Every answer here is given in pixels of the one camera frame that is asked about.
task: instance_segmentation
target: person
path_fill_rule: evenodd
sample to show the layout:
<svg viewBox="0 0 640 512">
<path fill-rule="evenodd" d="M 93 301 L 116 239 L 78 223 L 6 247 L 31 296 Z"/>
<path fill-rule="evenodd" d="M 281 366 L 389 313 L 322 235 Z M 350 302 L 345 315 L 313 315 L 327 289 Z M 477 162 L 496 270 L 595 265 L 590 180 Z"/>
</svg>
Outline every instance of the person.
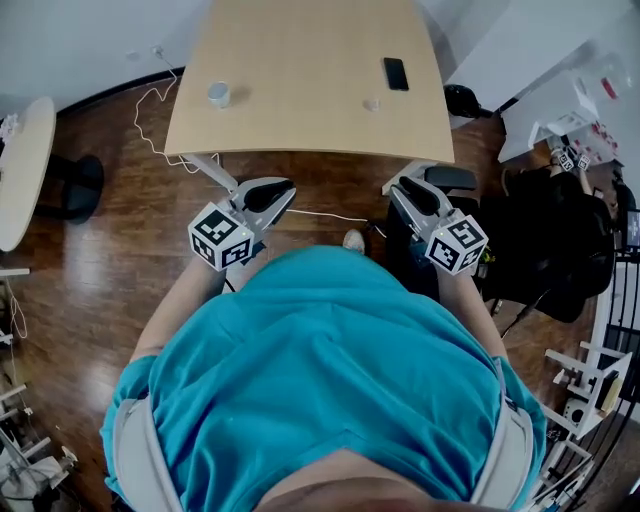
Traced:
<svg viewBox="0 0 640 512">
<path fill-rule="evenodd" d="M 191 261 L 144 328 L 107 411 L 110 489 L 131 500 L 150 478 L 131 453 L 141 443 L 118 433 L 125 405 L 147 397 L 169 509 L 486 510 L 468 502 L 503 383 L 533 426 L 513 507 L 524 502 L 545 420 L 472 278 L 439 271 L 440 305 L 363 256 L 358 232 L 344 245 L 352 250 L 286 253 L 224 295 L 225 273 Z"/>
</svg>

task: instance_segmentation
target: power cord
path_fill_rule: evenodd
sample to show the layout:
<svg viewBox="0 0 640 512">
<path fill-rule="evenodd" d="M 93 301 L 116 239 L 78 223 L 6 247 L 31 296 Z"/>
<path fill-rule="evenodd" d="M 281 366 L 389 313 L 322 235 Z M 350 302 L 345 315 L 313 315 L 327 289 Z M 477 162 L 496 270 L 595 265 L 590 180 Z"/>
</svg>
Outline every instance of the power cord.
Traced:
<svg viewBox="0 0 640 512">
<path fill-rule="evenodd" d="M 190 162 L 186 162 L 184 160 L 184 158 L 182 158 L 182 156 L 178 156 L 178 161 L 177 162 L 172 162 L 171 160 L 169 160 L 169 157 L 167 156 L 167 154 L 164 151 L 158 151 L 155 147 L 155 145 L 153 144 L 153 141 L 148 138 L 145 137 L 144 132 L 142 131 L 142 127 L 138 124 L 138 117 L 140 116 L 140 104 L 145 100 L 145 98 L 147 96 L 149 96 L 149 94 L 151 94 L 152 92 L 155 92 L 156 95 L 158 96 L 158 98 L 160 99 L 160 103 L 164 103 L 164 101 L 167 99 L 167 95 L 169 94 L 169 91 L 173 88 L 173 86 L 178 82 L 178 76 L 173 72 L 173 65 L 164 58 L 164 56 L 162 55 L 162 50 L 161 49 L 156 49 L 153 54 L 159 58 L 160 60 L 162 60 L 165 64 L 167 64 L 168 68 L 167 70 L 169 71 L 169 73 L 171 73 L 171 76 L 173 77 L 173 79 L 171 80 L 171 83 L 169 84 L 169 86 L 166 88 L 166 90 L 164 91 L 164 94 L 160 93 L 160 91 L 158 90 L 157 87 L 153 87 L 151 89 L 149 89 L 147 92 L 145 92 L 142 97 L 137 101 L 136 103 L 136 115 L 133 118 L 133 126 L 135 126 L 138 131 L 140 132 L 140 138 L 144 141 L 146 141 L 147 143 L 149 143 L 149 145 L 151 146 L 151 151 L 153 153 L 155 153 L 156 155 L 162 155 L 164 157 L 164 159 L 167 161 L 167 164 L 169 164 L 170 166 L 176 166 L 176 165 L 181 165 L 182 167 L 185 168 L 185 170 L 189 173 L 189 174 L 195 174 L 196 172 L 198 172 L 200 170 L 199 167 L 195 166 L 195 170 L 191 170 L 189 169 L 189 165 L 193 165 Z M 215 153 L 211 158 L 215 158 L 216 162 L 218 163 L 218 165 L 220 165 L 220 155 L 218 153 Z"/>
<path fill-rule="evenodd" d="M 15 329 L 15 333 L 18 335 L 18 337 L 21 340 L 24 340 L 27 338 L 29 332 L 27 330 L 27 320 L 24 317 L 24 313 L 22 312 L 22 308 L 20 307 L 20 303 L 18 302 L 18 299 L 16 299 L 16 296 L 13 294 L 13 289 L 11 288 L 11 283 L 9 282 L 9 278 L 6 277 L 5 278 L 5 284 L 7 285 L 7 291 L 9 292 L 9 296 L 10 296 L 10 308 L 11 308 L 11 330 L 13 331 Z M 20 316 L 22 317 L 22 327 L 24 328 L 24 333 L 20 330 L 20 328 L 18 327 L 18 322 L 16 322 L 16 316 L 17 313 L 20 313 Z M 11 351 L 11 368 L 13 370 L 13 385 L 14 386 L 18 386 L 18 372 L 16 371 L 16 359 L 15 356 L 13 354 L 13 340 L 11 340 L 9 342 L 9 349 Z M 31 409 L 29 407 L 27 407 L 27 403 L 24 401 L 24 398 L 22 397 L 22 393 L 18 393 L 18 396 L 20 397 L 20 401 L 22 402 L 22 411 L 27 415 L 27 423 L 29 424 L 29 428 L 31 429 L 31 433 L 34 435 L 34 437 L 38 440 L 38 441 L 42 441 L 42 439 L 40 439 L 40 436 L 38 435 L 38 432 L 36 431 L 36 429 L 33 426 L 33 423 L 31 422 L 31 414 L 33 414 L 33 412 L 31 412 Z"/>
<path fill-rule="evenodd" d="M 366 224 L 369 224 L 370 226 L 372 226 L 373 228 L 375 228 L 375 230 L 380 234 L 380 236 L 382 238 L 387 238 L 387 235 L 384 234 L 384 232 L 373 222 L 371 222 L 370 220 L 367 219 L 358 219 L 358 218 L 352 218 L 352 217 L 343 217 L 342 215 L 336 215 L 335 213 L 324 213 L 324 212 L 307 212 L 304 210 L 294 210 L 294 209 L 288 209 L 288 212 L 291 213 L 302 213 L 304 215 L 316 215 L 319 217 L 334 217 L 336 219 L 342 219 L 342 220 L 350 220 L 353 222 L 365 222 Z"/>
</svg>

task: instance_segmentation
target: white device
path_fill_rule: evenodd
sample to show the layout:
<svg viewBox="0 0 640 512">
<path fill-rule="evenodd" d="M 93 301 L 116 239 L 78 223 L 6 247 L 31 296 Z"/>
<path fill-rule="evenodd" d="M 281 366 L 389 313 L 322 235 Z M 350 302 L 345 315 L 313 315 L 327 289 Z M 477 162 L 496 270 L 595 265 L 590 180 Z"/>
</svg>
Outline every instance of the white device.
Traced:
<svg viewBox="0 0 640 512">
<path fill-rule="evenodd" d="M 426 256 L 455 275 L 480 259 L 489 238 L 471 215 L 442 224 L 431 233 Z"/>
<path fill-rule="evenodd" d="M 425 256 L 450 274 L 474 265 L 489 238 L 476 220 L 455 209 L 446 194 L 424 180 L 403 176 L 389 191 L 391 201 L 416 241 L 427 243 Z"/>
<path fill-rule="evenodd" d="M 191 250 L 216 270 L 247 261 L 264 248 L 262 240 L 296 196 L 291 180 L 245 181 L 218 204 L 209 203 L 189 224 Z"/>
<path fill-rule="evenodd" d="M 216 270 L 247 259 L 254 238 L 253 231 L 213 203 L 189 224 L 191 250 Z"/>
</svg>

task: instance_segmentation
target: white wall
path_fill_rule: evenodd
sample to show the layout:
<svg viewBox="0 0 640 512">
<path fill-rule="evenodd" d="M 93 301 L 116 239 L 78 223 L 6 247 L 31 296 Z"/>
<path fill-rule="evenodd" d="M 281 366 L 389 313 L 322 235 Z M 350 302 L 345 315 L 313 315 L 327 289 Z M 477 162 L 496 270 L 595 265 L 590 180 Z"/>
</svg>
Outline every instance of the white wall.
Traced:
<svg viewBox="0 0 640 512">
<path fill-rule="evenodd" d="M 418 0 L 446 82 L 511 0 Z"/>
<path fill-rule="evenodd" d="M 617 101 L 598 103 L 597 108 L 600 119 L 619 144 L 618 156 L 625 165 L 625 182 L 640 201 L 640 8 L 637 7 L 640 2 L 635 4 L 636 8 L 612 20 L 517 96 L 522 97 L 562 69 L 580 68 L 608 53 L 617 53 L 629 71 L 634 88 Z"/>
<path fill-rule="evenodd" d="M 448 78 L 474 90 L 485 108 L 496 110 L 593 34 L 632 9 L 631 0 L 511 0 L 494 7 L 497 20 Z M 475 11 L 460 22 L 471 33 Z"/>
<path fill-rule="evenodd" d="M 208 0 L 2 0 L 0 116 L 52 96 L 58 110 L 187 62 Z M 137 52 L 137 60 L 127 53 Z"/>
</svg>

